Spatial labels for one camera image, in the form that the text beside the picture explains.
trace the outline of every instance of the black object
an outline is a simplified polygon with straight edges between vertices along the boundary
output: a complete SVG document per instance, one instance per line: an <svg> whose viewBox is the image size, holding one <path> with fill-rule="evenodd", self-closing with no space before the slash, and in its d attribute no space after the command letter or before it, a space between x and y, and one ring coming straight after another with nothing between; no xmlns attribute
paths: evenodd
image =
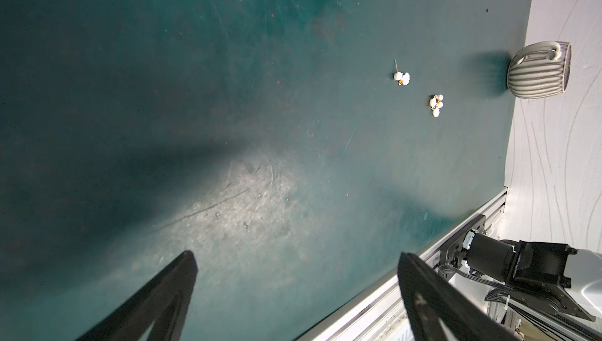
<svg viewBox="0 0 602 341"><path fill-rule="evenodd" d="M475 234L468 251L470 267L500 282L506 282L514 258L511 245L483 234Z"/></svg>
<svg viewBox="0 0 602 341"><path fill-rule="evenodd" d="M471 268L506 284L503 294L540 312L566 313L594 321L565 288L567 257L577 250L568 244L495 240L475 234L466 260Z"/></svg>
<svg viewBox="0 0 602 341"><path fill-rule="evenodd" d="M402 253L397 278L416 341L447 340L439 319L458 340L515 340L418 256Z"/></svg>
<svg viewBox="0 0 602 341"><path fill-rule="evenodd" d="M198 271L184 251L77 341L137 341L153 322L148 341L178 341Z"/></svg>
<svg viewBox="0 0 602 341"><path fill-rule="evenodd" d="M476 233L482 233L485 230L485 215L478 215L443 243L440 249L439 266L450 265L454 268L462 266L462 260L466 259L467 253L467 250L462 247L462 243L466 238L466 234L471 230ZM453 274L446 273L441 273L441 275L446 280L453 276Z"/></svg>

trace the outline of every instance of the metal bracket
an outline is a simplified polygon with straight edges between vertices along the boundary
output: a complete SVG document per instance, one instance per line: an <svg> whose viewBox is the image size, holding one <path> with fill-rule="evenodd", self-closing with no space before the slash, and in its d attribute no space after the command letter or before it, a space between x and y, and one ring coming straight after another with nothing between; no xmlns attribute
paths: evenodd
<svg viewBox="0 0 602 341"><path fill-rule="evenodd" d="M484 232L485 218L485 215L478 215L471 222L464 225L464 227L456 232L452 237L446 240L445 243L443 243L441 246L439 266L451 265L458 269L462 266L462 260L466 256L466 250L462 247L464 239L466 239L466 235L471 230L475 230L478 233ZM447 281L453 277L453 274L440 273L440 275L443 276L443 278L445 278Z"/></svg>

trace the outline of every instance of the white pearl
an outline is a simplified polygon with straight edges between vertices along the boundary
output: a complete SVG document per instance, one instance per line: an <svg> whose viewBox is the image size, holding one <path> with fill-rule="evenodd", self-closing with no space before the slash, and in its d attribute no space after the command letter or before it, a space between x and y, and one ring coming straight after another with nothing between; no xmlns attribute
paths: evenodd
<svg viewBox="0 0 602 341"><path fill-rule="evenodd" d="M402 85L407 85L410 83L410 74L406 73L402 77Z"/></svg>

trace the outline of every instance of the metal extrusion frame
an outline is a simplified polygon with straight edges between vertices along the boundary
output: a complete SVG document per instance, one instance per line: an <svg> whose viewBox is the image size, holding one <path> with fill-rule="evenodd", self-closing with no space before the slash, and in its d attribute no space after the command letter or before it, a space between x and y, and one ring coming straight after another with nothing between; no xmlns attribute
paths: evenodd
<svg viewBox="0 0 602 341"><path fill-rule="evenodd" d="M485 234L500 219L506 204L508 188L484 204L471 216L448 230L439 239L418 253L431 268L440 260L440 248L458 230L480 214L485 215ZM393 333L403 333L398 339L412 339L408 317L399 284L397 270L392 270L365 291L307 331L299 341L383 340Z"/></svg>

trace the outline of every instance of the cable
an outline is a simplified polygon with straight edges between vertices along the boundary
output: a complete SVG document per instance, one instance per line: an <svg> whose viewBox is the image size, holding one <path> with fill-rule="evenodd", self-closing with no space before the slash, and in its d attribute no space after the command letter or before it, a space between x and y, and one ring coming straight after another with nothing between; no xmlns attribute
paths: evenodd
<svg viewBox="0 0 602 341"><path fill-rule="evenodd" d="M498 289L494 289L486 295L485 300L504 304L504 303L506 303L506 295L501 293ZM508 304L508 307L511 308L514 312L516 312L518 315L520 315L524 319L527 319L531 324L533 324L539 330L544 331L544 332L545 331L551 332L555 336L560 337L563 340L571 340L571 338L569 338L567 336L567 334L563 333L562 330L556 329L553 326L551 326L550 324L548 324L544 321L541 321L536 316L523 311L522 309L520 309L519 307L516 307L512 303ZM543 316L546 316L550 320L558 323L559 326L561 326L561 327L564 326L568 330L576 332L581 337L588 338L592 341L602 341L602 337L599 334L597 334L595 331L592 331L589 327L585 327L581 323L574 322L574 321L568 319L567 317L564 317L561 315L550 315L550 314L546 314L542 311L535 310L534 308L531 308L531 309L533 311L538 312L539 314L541 314Z"/></svg>
<svg viewBox="0 0 602 341"><path fill-rule="evenodd" d="M514 247L518 246L518 242L515 240L502 239L502 240L500 240L500 242L504 242L505 244L509 244Z"/></svg>
<svg viewBox="0 0 602 341"><path fill-rule="evenodd" d="M504 284L500 284L497 282L493 282L493 281L489 281L486 280L485 278L481 278L481 277L475 277L473 275L470 275L466 272L463 272L453 266L450 265L442 265L439 267L439 271L443 274L454 274L457 273L459 275L461 275L464 278L468 278L469 280L472 281L477 281L481 284L487 285L487 286L491 286L491 287L496 287L498 289L503 289L503 290L512 290L511 288L509 288L508 286L504 285Z"/></svg>

